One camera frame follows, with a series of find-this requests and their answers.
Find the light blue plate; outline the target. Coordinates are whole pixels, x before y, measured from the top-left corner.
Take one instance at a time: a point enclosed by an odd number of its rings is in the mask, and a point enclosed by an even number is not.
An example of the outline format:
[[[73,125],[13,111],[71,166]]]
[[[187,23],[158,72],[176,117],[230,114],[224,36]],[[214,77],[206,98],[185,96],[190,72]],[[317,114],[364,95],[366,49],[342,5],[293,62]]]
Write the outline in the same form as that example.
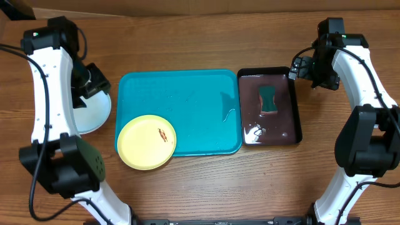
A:
[[[73,109],[74,120],[79,134],[91,133],[100,128],[111,113],[111,98],[104,91],[99,91],[89,99],[80,100],[86,105]]]

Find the green and pink sponge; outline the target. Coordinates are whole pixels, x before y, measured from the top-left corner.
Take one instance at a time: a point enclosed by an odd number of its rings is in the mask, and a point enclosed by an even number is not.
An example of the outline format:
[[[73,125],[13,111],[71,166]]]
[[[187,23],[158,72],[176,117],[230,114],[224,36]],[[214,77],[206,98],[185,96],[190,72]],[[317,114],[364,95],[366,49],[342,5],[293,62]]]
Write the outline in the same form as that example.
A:
[[[274,102],[275,87],[261,86],[259,87],[260,115],[276,114],[278,109]]]

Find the yellow plate with stain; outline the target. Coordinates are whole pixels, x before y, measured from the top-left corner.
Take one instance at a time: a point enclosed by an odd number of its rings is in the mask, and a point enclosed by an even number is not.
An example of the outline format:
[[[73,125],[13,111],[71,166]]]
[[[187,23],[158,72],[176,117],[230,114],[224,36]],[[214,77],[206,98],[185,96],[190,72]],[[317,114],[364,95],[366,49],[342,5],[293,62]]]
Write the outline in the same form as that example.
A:
[[[166,164],[176,144],[176,132],[170,122],[160,116],[144,115],[122,128],[117,139],[117,152],[129,167],[148,171]]]

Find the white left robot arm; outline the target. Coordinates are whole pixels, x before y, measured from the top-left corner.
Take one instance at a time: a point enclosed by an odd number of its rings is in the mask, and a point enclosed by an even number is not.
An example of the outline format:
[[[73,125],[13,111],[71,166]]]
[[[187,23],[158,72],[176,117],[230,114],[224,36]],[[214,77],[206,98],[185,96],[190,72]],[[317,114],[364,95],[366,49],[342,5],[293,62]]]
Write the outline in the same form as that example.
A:
[[[21,41],[34,80],[31,145],[19,151],[33,184],[81,204],[100,224],[132,224],[131,208],[106,182],[100,152],[82,135],[100,128],[111,112],[110,83],[78,56],[78,28],[28,30]]]

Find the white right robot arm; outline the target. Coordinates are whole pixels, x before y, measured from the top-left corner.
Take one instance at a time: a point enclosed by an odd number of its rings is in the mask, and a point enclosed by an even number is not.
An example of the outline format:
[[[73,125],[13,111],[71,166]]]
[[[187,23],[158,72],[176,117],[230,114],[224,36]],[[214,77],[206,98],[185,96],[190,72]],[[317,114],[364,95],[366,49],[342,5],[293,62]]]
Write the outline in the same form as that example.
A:
[[[337,171],[305,224],[347,224],[366,188],[399,187],[377,181],[399,165],[399,106],[380,82],[363,35],[322,34],[310,50],[312,57],[294,56],[290,76],[332,90],[342,84],[351,115],[335,142]]]

